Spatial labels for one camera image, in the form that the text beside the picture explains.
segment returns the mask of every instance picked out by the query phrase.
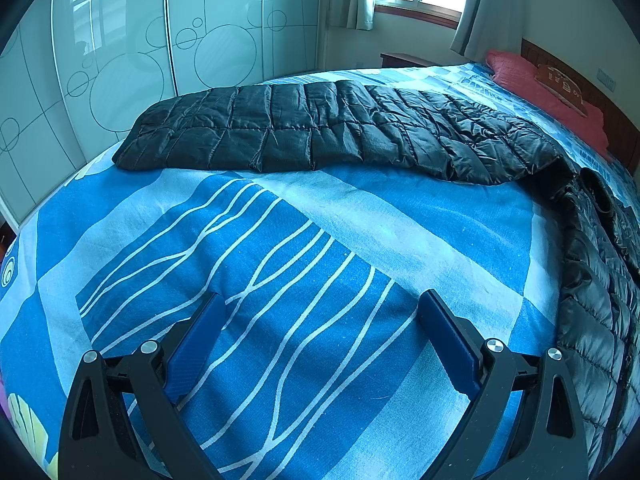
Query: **wooden window sill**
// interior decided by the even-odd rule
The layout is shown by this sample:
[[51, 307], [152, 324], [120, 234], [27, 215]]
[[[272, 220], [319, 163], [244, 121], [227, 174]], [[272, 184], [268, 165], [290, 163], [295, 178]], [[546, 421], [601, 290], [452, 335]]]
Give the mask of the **wooden window sill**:
[[406, 18], [413, 18], [414, 20], [421, 20], [422, 22], [436, 23], [443, 27], [458, 28], [458, 20], [445, 18], [444, 16], [438, 16], [437, 14], [430, 14], [423, 10], [405, 9], [404, 7], [393, 7], [380, 4], [376, 4], [374, 10], [375, 12], [384, 12], [385, 14], [395, 14], [396, 16], [404, 16]]

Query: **patterned bedspread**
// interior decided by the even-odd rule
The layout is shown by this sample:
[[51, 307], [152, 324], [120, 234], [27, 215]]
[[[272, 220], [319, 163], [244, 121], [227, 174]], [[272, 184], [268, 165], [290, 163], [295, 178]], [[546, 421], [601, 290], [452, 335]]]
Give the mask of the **patterned bedspread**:
[[[478, 66], [276, 82], [340, 78], [452, 93], [526, 117], [637, 208], [623, 169]], [[226, 299], [227, 321], [178, 408], [230, 479], [419, 478], [468, 405], [415, 320], [427, 288], [515, 351], [539, 354], [554, 340], [558, 222], [519, 184], [359, 166], [127, 173], [111, 163], [114, 150], [40, 208], [0, 270], [10, 413], [52, 476], [81, 355], [128, 353], [162, 337], [207, 290]], [[484, 468], [499, 455], [517, 400]]]

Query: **yellow leaf pattern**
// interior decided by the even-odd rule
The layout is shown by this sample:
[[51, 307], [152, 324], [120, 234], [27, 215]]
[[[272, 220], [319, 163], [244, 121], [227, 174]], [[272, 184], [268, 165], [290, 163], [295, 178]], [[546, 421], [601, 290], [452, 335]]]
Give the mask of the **yellow leaf pattern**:
[[58, 480], [58, 454], [56, 453], [51, 463], [47, 463], [45, 453], [49, 435], [44, 426], [21, 396], [9, 395], [9, 412], [15, 432], [27, 448], [33, 459], [53, 480]]

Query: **quilted jacket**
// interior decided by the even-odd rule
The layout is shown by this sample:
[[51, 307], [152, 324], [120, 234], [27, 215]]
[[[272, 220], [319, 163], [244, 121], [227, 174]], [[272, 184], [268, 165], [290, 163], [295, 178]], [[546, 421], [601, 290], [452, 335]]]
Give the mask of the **quilted jacket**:
[[264, 172], [352, 162], [485, 185], [523, 179], [564, 221], [556, 344], [580, 401], [592, 478], [638, 420], [638, 222], [528, 121], [352, 81], [217, 88], [153, 105], [114, 161], [126, 170]]

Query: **wooden headboard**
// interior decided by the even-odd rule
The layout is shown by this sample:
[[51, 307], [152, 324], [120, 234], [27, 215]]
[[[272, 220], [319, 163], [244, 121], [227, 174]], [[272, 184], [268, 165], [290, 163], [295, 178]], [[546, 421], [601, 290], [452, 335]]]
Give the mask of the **wooden headboard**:
[[573, 79], [588, 103], [597, 106], [604, 114], [604, 131], [609, 138], [609, 151], [634, 174], [640, 160], [640, 130], [622, 113], [611, 99], [587, 78], [566, 63], [537, 45], [522, 40], [522, 57], [535, 66], [544, 64], [557, 68]]

